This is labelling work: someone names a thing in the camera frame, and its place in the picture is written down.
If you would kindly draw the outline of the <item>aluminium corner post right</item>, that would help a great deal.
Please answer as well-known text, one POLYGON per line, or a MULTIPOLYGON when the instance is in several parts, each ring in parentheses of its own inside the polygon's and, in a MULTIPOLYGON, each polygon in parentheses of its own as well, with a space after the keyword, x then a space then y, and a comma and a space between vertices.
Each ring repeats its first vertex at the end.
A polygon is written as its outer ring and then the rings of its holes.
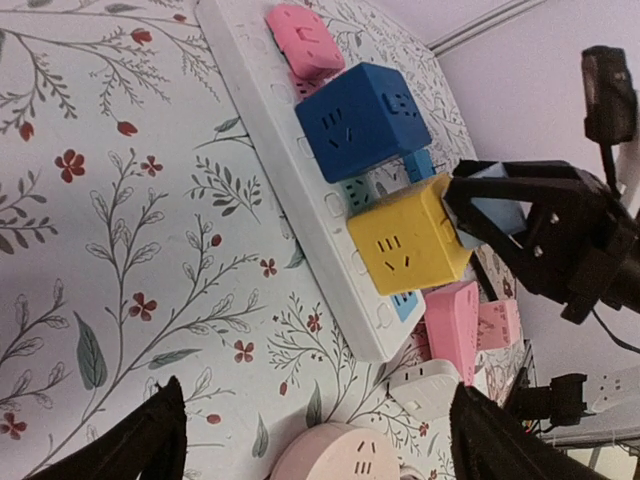
POLYGON ((504 3, 468 23, 446 33, 427 45, 436 56, 452 50, 486 34, 546 3, 546 0, 513 0, 504 3))

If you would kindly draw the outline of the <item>pink plug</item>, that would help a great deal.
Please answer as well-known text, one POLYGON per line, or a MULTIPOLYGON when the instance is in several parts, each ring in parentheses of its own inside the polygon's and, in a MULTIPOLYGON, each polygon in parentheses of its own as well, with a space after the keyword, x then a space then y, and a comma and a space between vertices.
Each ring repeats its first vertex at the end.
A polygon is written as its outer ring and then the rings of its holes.
POLYGON ((279 4, 268 12, 265 20, 297 77, 323 80, 345 68, 337 43, 323 20, 311 9, 279 4))

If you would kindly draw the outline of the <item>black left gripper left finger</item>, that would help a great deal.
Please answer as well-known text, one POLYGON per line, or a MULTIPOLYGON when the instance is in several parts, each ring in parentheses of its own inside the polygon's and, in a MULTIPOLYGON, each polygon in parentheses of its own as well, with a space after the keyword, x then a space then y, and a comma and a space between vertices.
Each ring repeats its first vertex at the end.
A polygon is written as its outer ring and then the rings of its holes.
POLYGON ((187 417, 176 377, 104 435, 34 474, 40 480, 181 479, 187 417))

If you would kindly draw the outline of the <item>dark blue plug adapter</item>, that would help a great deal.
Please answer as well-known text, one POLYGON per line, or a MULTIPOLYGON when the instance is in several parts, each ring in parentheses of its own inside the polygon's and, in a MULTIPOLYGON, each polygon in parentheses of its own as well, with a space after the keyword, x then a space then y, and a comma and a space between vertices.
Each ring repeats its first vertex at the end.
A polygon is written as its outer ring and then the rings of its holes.
POLYGON ((295 107, 320 171, 330 184, 402 158, 432 141, 396 69, 361 62, 295 107))

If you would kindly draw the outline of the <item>pink round socket base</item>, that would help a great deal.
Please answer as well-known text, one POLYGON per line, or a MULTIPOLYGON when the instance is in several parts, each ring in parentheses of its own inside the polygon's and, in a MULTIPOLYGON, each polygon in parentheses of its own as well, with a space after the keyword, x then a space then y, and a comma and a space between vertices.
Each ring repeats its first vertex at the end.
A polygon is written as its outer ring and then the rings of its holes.
POLYGON ((369 428, 323 423, 299 435, 282 453, 271 480, 386 479, 400 477, 388 438, 369 428))

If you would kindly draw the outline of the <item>light blue charger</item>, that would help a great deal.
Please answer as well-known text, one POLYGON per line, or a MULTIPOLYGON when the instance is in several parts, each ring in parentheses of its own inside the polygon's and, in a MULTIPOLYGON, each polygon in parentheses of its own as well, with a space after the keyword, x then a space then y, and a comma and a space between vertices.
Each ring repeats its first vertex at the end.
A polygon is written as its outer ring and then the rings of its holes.
MULTIPOLYGON (((485 177, 507 178, 507 175, 501 167, 494 166, 475 174, 472 178, 485 177)), ((506 235, 520 233, 527 227, 524 210, 521 207, 521 204, 517 201, 473 198, 471 203, 485 214, 506 235)), ((485 244, 483 240, 470 235, 461 229, 456 214, 445 200, 445 194, 442 195, 442 204, 449 216, 449 219, 454 225, 457 237, 464 248, 474 250, 485 244)))

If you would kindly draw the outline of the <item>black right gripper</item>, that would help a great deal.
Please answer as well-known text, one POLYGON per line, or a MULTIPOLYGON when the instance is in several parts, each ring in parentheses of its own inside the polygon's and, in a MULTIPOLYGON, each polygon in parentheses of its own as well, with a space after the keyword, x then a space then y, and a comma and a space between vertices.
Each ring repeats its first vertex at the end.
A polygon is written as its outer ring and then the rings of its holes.
POLYGON ((599 302, 639 311, 639 224, 592 174, 560 160, 461 160, 444 201, 562 318, 581 323, 599 302), (494 166, 508 178, 472 178, 494 166))

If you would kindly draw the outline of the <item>pink triangular socket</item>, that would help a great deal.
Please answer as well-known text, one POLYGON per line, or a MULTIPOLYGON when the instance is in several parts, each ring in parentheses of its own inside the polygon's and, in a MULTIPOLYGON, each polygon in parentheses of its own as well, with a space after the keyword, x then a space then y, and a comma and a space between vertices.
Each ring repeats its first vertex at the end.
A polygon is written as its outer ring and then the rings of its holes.
POLYGON ((479 287, 476 281, 449 284, 424 295, 424 323, 431 357, 448 360, 467 386, 474 384, 479 287))

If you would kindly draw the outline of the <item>yellow cube socket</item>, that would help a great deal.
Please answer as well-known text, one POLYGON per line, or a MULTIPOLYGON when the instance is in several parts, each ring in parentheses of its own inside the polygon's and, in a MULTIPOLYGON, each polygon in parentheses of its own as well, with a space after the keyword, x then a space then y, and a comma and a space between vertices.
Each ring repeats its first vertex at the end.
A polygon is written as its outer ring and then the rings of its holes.
POLYGON ((460 243, 442 202, 450 182, 447 173, 431 176, 347 221, 380 295, 439 287, 464 276, 471 251, 460 243))

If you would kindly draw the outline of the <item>white power strip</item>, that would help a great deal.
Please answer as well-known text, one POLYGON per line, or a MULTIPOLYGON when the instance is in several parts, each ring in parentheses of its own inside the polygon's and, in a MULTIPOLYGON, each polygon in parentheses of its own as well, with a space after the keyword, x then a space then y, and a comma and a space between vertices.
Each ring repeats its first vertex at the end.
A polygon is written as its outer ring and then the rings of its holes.
POLYGON ((388 362, 420 316, 381 296, 347 230, 343 190, 327 183, 295 115, 291 70, 265 16, 271 1, 200 1, 195 12, 260 163, 353 355, 388 362))

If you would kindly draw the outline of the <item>white tiger cube socket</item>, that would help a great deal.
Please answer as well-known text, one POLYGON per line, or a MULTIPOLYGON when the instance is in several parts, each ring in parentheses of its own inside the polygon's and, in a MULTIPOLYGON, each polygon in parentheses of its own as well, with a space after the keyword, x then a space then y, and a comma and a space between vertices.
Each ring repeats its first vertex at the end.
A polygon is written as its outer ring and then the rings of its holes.
POLYGON ((390 396, 415 420, 431 422, 449 415, 461 377, 448 360, 429 360, 395 372, 390 396))

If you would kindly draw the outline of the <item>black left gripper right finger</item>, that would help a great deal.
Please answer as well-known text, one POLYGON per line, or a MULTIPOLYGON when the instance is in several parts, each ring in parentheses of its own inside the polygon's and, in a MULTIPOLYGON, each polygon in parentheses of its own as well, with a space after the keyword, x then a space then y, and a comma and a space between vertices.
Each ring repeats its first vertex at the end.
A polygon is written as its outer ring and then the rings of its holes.
POLYGON ((457 386, 451 404, 451 455, 463 480, 597 480, 603 476, 527 434, 474 387, 457 386))

